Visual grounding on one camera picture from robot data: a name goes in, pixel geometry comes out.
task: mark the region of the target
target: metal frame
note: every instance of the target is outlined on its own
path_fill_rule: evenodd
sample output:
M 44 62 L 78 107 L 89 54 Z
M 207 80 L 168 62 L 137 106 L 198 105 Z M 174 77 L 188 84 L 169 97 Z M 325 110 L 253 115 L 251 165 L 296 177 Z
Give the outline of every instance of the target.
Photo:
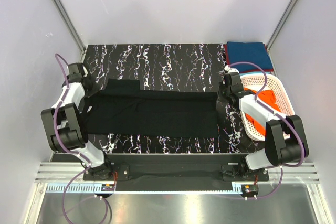
M 82 52 L 81 56 L 80 56 L 80 59 L 79 59 L 79 62 L 81 63 L 84 63 L 84 59 L 85 59 L 85 56 L 86 56 L 86 51 L 88 50 L 88 47 L 86 47 L 84 49 L 84 51 Z
M 127 164 L 129 167 L 128 175 L 130 177 L 134 178 L 132 174 L 135 174 L 135 177 L 140 175 L 153 175 L 155 177 L 143 178 L 140 182 L 135 183 L 136 185 L 130 181 L 119 181 L 119 191 L 187 191 L 187 189 L 184 189 L 184 185 L 188 182 L 190 190 L 218 192 L 231 188 L 231 182 L 223 182 L 224 184 L 220 187 L 217 185 L 218 181 L 222 180 L 222 178 L 218 176 L 222 165 L 237 164 L 241 157 L 246 155 L 247 154 L 109 154 L 109 158 L 116 165 Z M 62 167 L 57 168 L 58 175 L 60 176 L 57 182 L 68 181 L 82 169 L 77 163 L 77 158 L 73 155 L 55 154 L 52 162 L 61 163 L 42 163 L 36 182 L 55 182 L 55 177 L 48 177 L 50 174 L 45 174 L 46 171 L 53 171 L 55 165 Z M 284 184 L 320 183 L 313 163 L 303 163 L 297 168 L 284 166 L 283 171 L 284 177 L 282 182 Z M 269 169 L 268 174 L 270 181 L 259 181 L 259 184 L 276 183 L 279 179 L 280 169 Z M 177 178 L 172 178 L 172 176 L 184 177 L 184 180 L 180 181 Z M 162 178 L 160 185 L 156 185 L 156 179 L 158 177 Z M 232 184 L 252 183 L 253 182 L 245 180 L 232 182 Z
M 273 72 L 272 72 L 271 74 L 273 74 L 274 76 L 278 77 L 277 69 L 276 69 L 276 67 L 274 66 L 273 59 L 272 59 L 272 55 L 271 55 L 271 52 L 269 51 L 269 49 L 267 49 L 267 54 L 268 54 L 268 56 L 269 56 L 269 59 L 271 60 L 272 67 L 273 67 Z
M 61 0 L 52 0 L 52 1 L 55 4 L 55 7 L 57 8 L 59 14 L 61 15 L 65 25 L 69 29 L 69 32 L 72 35 L 72 37 L 73 37 L 76 45 L 78 46 L 80 52 L 83 53 L 85 51 L 86 46 L 84 45 L 84 43 L 81 40 L 78 32 L 76 31 L 75 26 L 71 22 L 71 19 L 70 19 L 69 15 L 67 14 L 67 12 L 64 8 L 64 6 L 62 4 L 62 1 Z
M 271 38 L 269 39 L 268 43 L 267 43 L 267 49 L 270 50 L 271 47 L 273 46 L 274 41 L 277 39 L 280 31 L 282 30 L 284 24 L 286 23 L 289 15 L 291 14 L 293 8 L 295 7 L 296 3 L 298 2 L 298 0 L 290 0 L 289 4 L 287 5 L 285 12 L 283 13 L 282 17 L 280 18 L 280 21 L 277 25 L 277 27 L 275 28 Z
M 120 155 L 119 160 L 121 161 L 124 158 L 127 158 L 127 156 L 130 156 L 131 161 L 134 161 L 137 159 L 137 157 L 140 156 L 150 156 L 148 155 L 137 155 L 137 154 L 114 154 L 114 155 Z M 153 154 L 153 155 L 160 155 L 160 156 L 170 156 L 170 155 L 164 155 L 164 154 Z M 193 154 L 176 154 L 177 156 L 189 156 Z M 218 156 L 220 155 L 226 155 L 226 154 L 205 154 L 207 156 Z M 149 161 L 152 157 L 145 158 L 145 161 Z M 205 160 L 205 162 L 211 161 L 213 158 L 209 158 Z M 38 215 L 41 209 L 41 205 L 43 202 L 43 198 L 45 193 L 48 191 L 47 187 L 50 183 L 67 183 L 69 182 L 70 178 L 74 177 L 76 174 L 78 174 L 80 171 L 82 171 L 83 168 L 78 162 L 47 162 L 47 163 L 41 163 L 37 178 L 35 180 L 35 189 L 33 192 L 33 197 L 29 205 L 29 210 L 26 215 L 26 219 L 24 221 L 24 224 L 36 224 Z M 259 182 L 260 186 L 263 186 L 264 184 L 276 184 L 279 180 L 280 171 L 279 168 L 272 168 L 269 169 L 269 176 L 270 181 L 269 182 Z M 331 214 L 328 208 L 328 205 L 326 203 L 325 197 L 323 195 L 323 191 L 320 185 L 320 181 L 318 179 L 316 169 L 313 163 L 303 163 L 301 167 L 298 168 L 290 168 L 290 167 L 284 167 L 284 178 L 283 183 L 285 184 L 303 184 L 307 187 L 307 190 L 309 192 L 310 200 L 313 205 L 313 210 L 316 215 L 316 218 L 318 220 L 319 224 L 333 224 L 333 220 L 331 218 Z M 99 183 L 95 181 L 84 181 L 83 176 L 80 176 L 78 179 L 74 181 L 74 184 L 80 185 L 80 184 L 92 184 L 92 183 Z M 248 184 L 248 182 L 234 182 L 232 183 L 232 191 L 151 191 L 151 192 L 143 192 L 143 191 L 117 191 L 116 194 L 240 194 L 239 190 L 236 188 L 241 186 L 239 183 L 242 184 Z

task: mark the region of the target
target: plastic basket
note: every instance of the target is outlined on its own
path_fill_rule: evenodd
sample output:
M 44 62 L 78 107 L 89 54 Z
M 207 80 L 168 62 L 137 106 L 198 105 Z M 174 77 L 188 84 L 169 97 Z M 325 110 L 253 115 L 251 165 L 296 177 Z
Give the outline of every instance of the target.
M 282 113 L 286 115 L 294 115 L 294 109 L 292 104 L 289 101 L 288 95 L 285 91 L 284 85 L 282 82 L 275 76 L 271 74 L 267 75 L 267 84 L 264 90 L 273 90 L 276 96 L 276 104 L 279 106 Z M 262 73 L 253 73 L 253 74 L 246 74 L 241 76 L 242 84 L 244 88 L 253 89 L 258 91 L 264 85 L 265 77 Z M 245 116 L 245 113 L 240 111 L 241 118 L 243 119 L 244 128 L 246 134 L 255 141 L 265 141 L 265 137 L 261 135 L 257 129 L 251 124 Z

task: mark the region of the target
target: metal base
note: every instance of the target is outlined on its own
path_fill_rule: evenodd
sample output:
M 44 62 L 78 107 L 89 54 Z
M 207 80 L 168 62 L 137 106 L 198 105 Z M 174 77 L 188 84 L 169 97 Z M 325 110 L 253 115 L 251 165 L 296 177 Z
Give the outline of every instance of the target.
M 247 154 L 109 154 L 118 172 L 118 191 L 232 191 L 223 181 L 222 165 L 238 163 Z M 77 162 L 55 154 L 52 162 Z M 85 174 L 84 180 L 97 180 Z
M 136 161 L 137 158 L 139 158 L 138 156 L 145 156 L 145 157 L 141 157 L 140 159 L 146 159 L 148 158 L 149 161 L 153 158 L 153 155 L 149 155 L 147 156 L 147 154 L 121 154 L 122 156 L 119 156 L 118 158 L 116 158 L 118 161 L 122 161 L 123 156 L 127 155 L 128 156 L 128 161 Z M 170 159 L 170 157 L 166 157 L 166 156 L 171 156 L 171 155 L 164 155 L 164 154 L 160 154 L 161 156 L 164 156 L 162 158 L 168 158 L 165 161 L 168 161 Z M 227 158 L 226 156 L 232 156 L 233 159 L 236 159 L 236 154 L 205 154 L 205 155 L 198 155 L 198 154 L 177 154 L 177 155 L 173 155 L 174 159 L 178 159 L 177 161 L 180 162 L 180 158 L 181 159 L 187 159 L 189 161 L 191 161 L 192 159 L 194 160 L 198 160 L 201 163 L 206 163 L 209 161 L 213 161 L 212 159 L 220 159 L 222 160 L 222 156 L 224 158 Z M 59 221 L 59 222 L 63 222 L 64 217 L 62 215 L 59 216 L 59 218 L 54 214 L 54 213 L 50 213 L 50 207 L 48 206 L 48 201 L 50 200 L 49 197 L 56 197 L 58 200 L 61 201 L 61 193 L 62 191 L 59 191 L 59 194 L 57 193 L 50 193 L 48 188 L 48 185 L 50 185 L 50 183 L 64 183 L 64 185 L 67 185 L 69 180 L 71 180 L 74 176 L 76 176 L 79 172 L 83 171 L 83 167 L 81 166 L 81 164 L 79 163 L 78 159 L 76 157 L 74 157 L 73 155 L 70 154 L 55 154 L 54 157 L 52 158 L 52 162 L 47 162 L 47 163 L 41 163 L 39 171 L 36 175 L 36 179 L 35 179 L 35 187 L 34 187 L 34 191 L 33 194 L 31 196 L 31 201 L 29 203 L 29 210 L 27 212 L 26 218 L 24 223 L 25 224 L 36 224 L 38 222 L 38 217 L 42 216 L 44 219 L 45 223 L 52 223 L 55 221 Z M 177 209 L 179 209 L 180 211 L 184 211 L 182 213 L 181 216 L 175 216 L 176 220 L 175 223 L 178 223 L 178 220 L 183 220 L 185 222 L 186 216 L 189 216 L 190 222 L 195 222 L 195 209 L 197 213 L 209 213 L 209 211 L 211 212 L 213 210 L 213 212 L 211 212 L 211 214 L 209 215 L 209 217 L 207 216 L 201 216 L 203 219 L 209 219 L 212 216 L 216 215 L 218 212 L 222 212 L 222 210 L 226 210 L 227 212 L 223 215 L 224 219 L 227 216 L 232 216 L 232 211 L 236 210 L 236 212 L 233 214 L 234 218 L 228 218 L 226 219 L 225 223 L 247 223 L 250 222 L 250 220 L 258 220 L 258 223 L 262 224 L 262 223 L 270 223 L 273 220 L 274 217 L 273 215 L 270 216 L 270 218 L 267 218 L 266 220 L 264 220 L 264 216 L 261 219 L 258 219 L 258 216 L 260 216 L 260 211 L 261 212 L 265 212 L 265 208 L 281 208 L 280 212 L 290 212 L 291 210 L 293 210 L 293 208 L 295 208 L 297 205 L 298 206 L 303 206 L 304 205 L 304 201 L 301 203 L 297 203 L 298 202 L 298 198 L 297 198 L 297 193 L 300 191 L 301 188 L 305 188 L 304 192 L 306 193 L 300 193 L 300 195 L 302 194 L 303 196 L 308 196 L 311 199 L 311 203 L 312 205 L 308 205 L 307 209 L 308 210 L 302 210 L 301 212 L 299 211 L 298 213 L 296 213 L 293 217 L 290 216 L 289 220 L 287 222 L 295 222 L 293 221 L 295 216 L 300 216 L 300 218 L 298 218 L 298 220 L 303 220 L 303 217 L 306 217 L 307 215 L 309 215 L 310 210 L 314 209 L 314 214 L 317 218 L 317 222 L 316 223 L 329 223 L 332 224 L 332 218 L 330 215 L 330 211 L 328 209 L 327 203 L 325 201 L 325 196 L 323 195 L 323 191 L 321 189 L 321 185 L 320 185 L 320 181 L 318 179 L 318 175 L 316 173 L 316 169 L 313 165 L 313 163 L 303 163 L 300 167 L 298 168 L 291 168 L 291 167 L 287 167 L 284 166 L 283 167 L 283 171 L 284 171 L 284 175 L 282 178 L 282 186 L 279 189 L 279 192 L 277 192 L 276 194 L 272 195 L 272 197 L 270 198 L 270 200 L 251 200 L 251 201 L 247 201 L 245 202 L 244 200 L 229 200 L 229 199 L 225 199 L 226 197 L 221 196 L 219 194 L 240 194 L 242 193 L 242 191 L 240 191 L 240 193 L 237 191 L 237 188 L 241 188 L 243 184 L 249 184 L 249 182 L 246 181 L 241 181 L 240 182 L 223 182 L 223 178 L 222 176 L 220 177 L 220 183 L 221 184 L 232 184 L 231 187 L 231 191 L 200 191 L 200 190 L 196 190 L 196 191 L 125 191 L 125 190 L 121 190 L 119 191 L 119 185 L 126 183 L 123 181 L 117 182 L 117 187 L 116 187 L 116 191 L 114 192 L 114 196 L 112 196 L 110 199 L 110 204 L 112 204 L 112 208 L 114 209 L 113 211 L 115 212 L 115 209 L 118 212 L 118 208 L 120 210 L 121 213 L 123 213 L 124 210 L 124 203 L 125 200 L 127 201 L 127 203 L 134 203 L 135 208 L 138 206 L 143 206 L 146 205 L 146 207 L 144 208 L 144 213 L 145 213 L 145 218 L 144 218 L 144 222 L 143 223 L 148 223 L 148 213 L 146 212 L 148 210 L 147 205 L 148 204 L 143 204 L 143 202 L 160 202 L 160 200 L 162 201 L 162 204 L 159 205 L 162 209 L 162 215 L 160 217 L 158 217 L 158 219 L 156 220 L 152 220 L 151 221 L 153 223 L 164 223 L 163 220 L 168 219 L 169 223 L 172 222 L 171 218 L 172 216 L 175 216 L 175 212 L 174 213 L 170 213 L 168 212 L 167 214 L 167 218 L 162 218 L 162 216 L 164 216 L 165 213 L 167 213 L 167 209 L 169 209 L 171 206 L 167 205 L 165 206 L 165 203 L 169 203 L 172 206 L 177 206 Z M 280 169 L 279 168 L 270 168 L 268 170 L 269 172 L 269 177 L 270 177 L 270 181 L 269 182 L 263 182 L 263 181 L 259 181 L 258 182 L 258 186 L 260 188 L 260 195 L 264 195 L 267 192 L 270 192 L 274 186 L 276 184 L 278 184 L 279 182 L 279 177 L 280 177 Z M 101 186 L 101 184 L 107 184 L 107 182 L 104 183 L 96 183 L 95 181 L 83 181 L 82 177 L 78 177 L 74 182 L 74 186 L 80 186 L 78 189 L 81 189 L 81 194 L 71 194 L 68 193 L 67 194 L 67 199 L 71 199 L 72 196 L 78 195 L 78 199 L 76 198 L 77 201 L 82 200 L 82 194 L 85 194 L 88 189 L 91 189 L 90 185 L 92 186 Z M 294 199 L 294 201 L 288 201 L 288 197 Z M 44 201 L 44 207 L 42 208 L 42 211 L 40 212 L 41 206 L 43 205 L 43 198 L 45 198 Z M 55 200 L 56 198 L 51 199 L 51 203 L 53 206 L 55 206 Z M 200 209 L 195 208 L 198 207 L 198 202 L 202 202 L 203 205 Z M 95 212 L 98 212 L 101 210 L 102 205 L 101 204 L 96 204 L 95 201 L 93 200 L 92 202 L 92 207 L 91 210 L 95 210 Z M 48 215 L 50 215 L 52 221 L 49 221 L 48 219 Z M 82 220 L 75 220 L 73 219 L 73 221 L 75 223 L 84 223 L 85 221 L 87 221 L 87 218 L 89 218 L 90 216 L 95 216 L 92 215 L 91 213 L 88 213 L 88 215 L 85 216 L 85 219 Z M 238 220 L 237 218 L 239 216 L 247 216 L 247 219 L 241 219 Z M 141 220 L 139 220 L 138 215 L 135 215 L 134 220 L 133 219 L 129 219 L 129 221 L 131 223 L 142 223 Z M 308 223 L 310 220 L 312 220 L 312 216 L 308 216 L 309 218 L 307 219 L 307 221 L 305 221 L 305 223 Z

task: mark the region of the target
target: black garment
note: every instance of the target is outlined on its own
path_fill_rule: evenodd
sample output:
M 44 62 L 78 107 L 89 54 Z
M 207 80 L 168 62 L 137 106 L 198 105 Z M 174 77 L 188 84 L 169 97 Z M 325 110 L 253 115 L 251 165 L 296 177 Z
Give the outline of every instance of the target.
M 89 134 L 218 137 L 216 92 L 140 90 L 140 82 L 109 79 L 85 100 Z

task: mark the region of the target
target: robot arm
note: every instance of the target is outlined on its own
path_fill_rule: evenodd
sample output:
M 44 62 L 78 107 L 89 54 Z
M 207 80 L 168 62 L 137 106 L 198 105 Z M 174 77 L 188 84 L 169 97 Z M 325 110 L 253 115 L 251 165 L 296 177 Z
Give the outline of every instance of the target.
M 297 115 L 287 116 L 275 111 L 262 101 L 255 101 L 255 94 L 251 90 L 244 90 L 237 69 L 226 66 L 223 81 L 223 96 L 231 105 L 252 116 L 258 123 L 265 125 L 265 148 L 246 156 L 243 161 L 243 173 L 252 173 L 254 170 L 270 166 L 279 166 L 288 162 L 296 162 L 301 158 L 301 147 L 294 134 L 276 114 L 285 118 L 298 133 L 304 147 L 304 156 L 309 154 L 302 120 Z M 290 134 L 284 138 L 284 132 Z
M 91 75 L 87 72 L 82 63 L 74 63 L 68 66 L 69 91 L 59 108 L 57 114 L 57 129 L 61 141 L 65 147 L 75 153 L 83 153 L 91 160 L 89 172 L 93 176 L 109 178 L 112 174 L 112 166 L 106 154 L 97 149 L 89 140 L 85 130 L 82 117 L 79 112 L 79 104 L 86 96 L 86 92 L 93 87 Z M 53 151 L 64 152 L 55 136 L 53 125 L 54 111 L 57 104 L 66 92 L 66 85 L 63 85 L 63 92 L 58 101 L 50 108 L 41 113 L 42 122 L 47 134 L 48 143 Z M 76 155 L 86 165 L 87 161 L 81 156 Z

